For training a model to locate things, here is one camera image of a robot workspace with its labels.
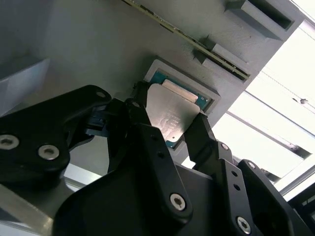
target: reflective metal surface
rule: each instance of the reflective metal surface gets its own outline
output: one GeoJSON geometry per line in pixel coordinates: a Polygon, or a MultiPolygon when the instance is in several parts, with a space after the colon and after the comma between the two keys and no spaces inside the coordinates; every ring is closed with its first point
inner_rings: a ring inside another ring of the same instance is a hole
{"type": "Polygon", "coordinates": [[[241,216],[237,217],[237,224],[240,229],[247,235],[251,234],[251,227],[248,222],[241,216]]]}
{"type": "Polygon", "coordinates": [[[16,219],[26,223],[43,236],[51,234],[53,219],[41,210],[0,184],[0,207],[14,216],[16,219]]]}
{"type": "Polygon", "coordinates": [[[192,103],[195,103],[198,99],[197,95],[187,91],[186,89],[174,84],[173,82],[169,80],[164,80],[162,86],[177,93],[178,95],[182,96],[183,98],[187,99],[188,101],[192,103]]]}
{"type": "Polygon", "coordinates": [[[0,149],[11,150],[19,145],[20,141],[17,137],[10,134],[0,135],[0,149]]]}
{"type": "Polygon", "coordinates": [[[184,198],[177,193],[173,193],[170,196],[170,201],[177,210],[184,210],[186,207],[184,198]]]}
{"type": "Polygon", "coordinates": [[[178,141],[199,112],[197,105],[159,84],[151,85],[148,90],[148,116],[165,140],[178,141]]]}
{"type": "Polygon", "coordinates": [[[38,149],[38,155],[46,160],[54,160],[59,156],[59,149],[54,145],[43,145],[38,149]]]}

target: gray block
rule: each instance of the gray block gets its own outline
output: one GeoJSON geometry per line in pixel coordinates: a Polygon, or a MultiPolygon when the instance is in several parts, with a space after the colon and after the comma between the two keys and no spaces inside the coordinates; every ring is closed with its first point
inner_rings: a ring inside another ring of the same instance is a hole
{"type": "Polygon", "coordinates": [[[231,84],[236,85],[238,87],[247,86],[259,74],[258,70],[251,68],[251,73],[249,74],[249,79],[248,80],[241,80],[239,77],[236,77],[230,71],[225,70],[220,65],[211,61],[203,53],[196,51],[194,55],[195,55],[196,59],[204,67],[208,68],[210,71],[215,71],[221,78],[226,79],[231,84]]]}
{"type": "Polygon", "coordinates": [[[293,24],[292,20],[266,0],[229,2],[226,9],[268,38],[285,41],[288,38],[287,30],[293,24]]]}
{"type": "Polygon", "coordinates": [[[207,39],[205,44],[211,50],[211,52],[215,53],[216,55],[219,55],[228,62],[232,63],[233,65],[244,71],[246,74],[248,75],[251,74],[248,64],[245,61],[232,54],[230,51],[222,47],[220,44],[212,42],[209,39],[207,39]]]}
{"type": "Polygon", "coordinates": [[[25,56],[0,65],[0,116],[38,90],[48,69],[49,59],[25,56]]]}

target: rectangular slot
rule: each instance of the rectangular slot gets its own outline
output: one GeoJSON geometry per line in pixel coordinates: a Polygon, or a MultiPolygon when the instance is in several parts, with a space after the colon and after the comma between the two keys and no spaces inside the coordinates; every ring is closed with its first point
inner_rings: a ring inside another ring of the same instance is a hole
{"type": "Polygon", "coordinates": [[[220,70],[222,72],[222,76],[225,78],[232,77],[235,79],[236,82],[245,83],[247,80],[245,80],[243,77],[239,76],[235,71],[224,68],[222,64],[218,63],[215,60],[212,60],[210,57],[206,57],[203,53],[195,51],[194,52],[195,57],[197,60],[206,68],[211,70],[220,70]]]}
{"type": "Polygon", "coordinates": [[[272,6],[266,0],[248,0],[251,4],[261,10],[271,20],[276,22],[283,29],[287,30],[293,23],[292,20],[287,18],[281,12],[279,12],[274,6],[272,6]]]}
{"type": "MultiPolygon", "coordinates": [[[[224,58],[222,58],[220,55],[215,54],[218,58],[220,58],[221,60],[224,60],[224,58]]],[[[240,79],[242,82],[245,82],[246,79],[243,76],[240,76],[239,74],[237,74],[234,70],[226,68],[222,65],[222,63],[213,60],[211,57],[208,58],[210,61],[214,62],[215,64],[217,64],[218,66],[222,67],[223,69],[225,69],[227,72],[231,73],[232,75],[234,75],[236,78],[240,79]]],[[[235,69],[241,71],[242,73],[246,74],[245,71],[242,71],[240,68],[237,68],[236,66],[234,66],[233,64],[230,64],[231,66],[233,66],[235,69]]]]}
{"type": "Polygon", "coordinates": [[[292,20],[279,12],[267,0],[232,1],[226,5],[226,9],[265,37],[276,40],[287,40],[287,30],[293,25],[292,20]]]}

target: gray surface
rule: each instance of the gray surface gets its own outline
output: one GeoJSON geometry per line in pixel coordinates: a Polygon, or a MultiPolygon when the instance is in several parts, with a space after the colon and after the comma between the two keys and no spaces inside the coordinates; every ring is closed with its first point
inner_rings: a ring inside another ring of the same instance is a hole
{"type": "Polygon", "coordinates": [[[26,223],[43,236],[49,236],[53,219],[19,195],[0,184],[0,207],[20,222],[26,223]]]}
{"type": "Polygon", "coordinates": [[[222,47],[220,44],[212,42],[209,39],[206,39],[205,45],[211,49],[212,52],[216,53],[217,55],[227,59],[230,63],[234,64],[244,72],[248,73],[249,68],[248,65],[245,61],[242,59],[238,58],[234,54],[230,53],[227,49],[222,47]]]}
{"type": "Polygon", "coordinates": [[[20,226],[8,221],[0,221],[1,236],[37,236],[34,230],[27,226],[20,226]]]}
{"type": "Polygon", "coordinates": [[[49,60],[20,57],[0,65],[0,116],[41,89],[49,60]]]}
{"type": "Polygon", "coordinates": [[[268,38],[285,40],[287,37],[285,29],[267,17],[248,0],[231,2],[227,5],[226,9],[233,12],[255,30],[268,38]]]}
{"type": "MultiPolygon", "coordinates": [[[[209,38],[259,71],[282,45],[265,38],[225,11],[222,0],[141,0],[147,8],[196,39],[209,38]]],[[[278,0],[282,5],[286,0],[278,0]]],[[[43,90],[23,106],[94,84],[111,95],[129,94],[143,80],[155,56],[214,88],[221,96],[209,116],[214,125],[249,84],[237,86],[228,76],[203,67],[193,48],[156,22],[119,0],[0,1],[0,61],[31,52],[50,58],[43,90]]],[[[77,164],[104,174],[108,161],[95,143],[87,156],[72,156],[77,164]]],[[[179,153],[177,161],[187,152],[179,153]]]]}
{"type": "Polygon", "coordinates": [[[283,188],[280,192],[282,196],[289,193],[295,187],[300,185],[302,182],[306,181],[309,177],[315,174],[315,166],[310,167],[307,171],[301,174],[297,179],[288,184],[285,188],[283,188]]]}

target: silver screw head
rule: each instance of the silver screw head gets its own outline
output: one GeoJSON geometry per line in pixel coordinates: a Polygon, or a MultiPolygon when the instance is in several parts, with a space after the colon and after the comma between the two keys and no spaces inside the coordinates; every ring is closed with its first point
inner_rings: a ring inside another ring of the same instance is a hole
{"type": "Polygon", "coordinates": [[[100,96],[100,97],[106,97],[106,95],[102,92],[96,92],[97,96],[100,96]]]}
{"type": "Polygon", "coordinates": [[[59,156],[59,149],[54,145],[43,145],[38,149],[38,155],[45,160],[54,160],[59,156]]]}
{"type": "Polygon", "coordinates": [[[184,210],[185,207],[186,207],[186,203],[185,203],[185,200],[184,198],[177,194],[177,193],[173,193],[171,196],[170,196],[170,201],[172,203],[172,205],[177,209],[177,210],[184,210]]]}
{"type": "Polygon", "coordinates": [[[224,149],[224,150],[229,150],[228,146],[224,143],[221,144],[221,147],[224,149]]]}
{"type": "Polygon", "coordinates": [[[240,229],[245,234],[249,235],[252,232],[249,223],[243,217],[241,217],[241,216],[237,217],[236,221],[237,221],[237,224],[240,227],[240,229]]]}
{"type": "Polygon", "coordinates": [[[0,149],[11,150],[19,145],[20,141],[17,137],[10,134],[0,135],[0,149]]]}
{"type": "Polygon", "coordinates": [[[136,103],[136,102],[132,102],[132,104],[133,104],[133,106],[135,106],[135,107],[140,107],[140,105],[139,105],[138,103],[136,103]]]}
{"type": "Polygon", "coordinates": [[[255,165],[254,165],[252,162],[249,161],[248,164],[249,164],[249,166],[252,167],[253,169],[256,168],[255,165]]]}

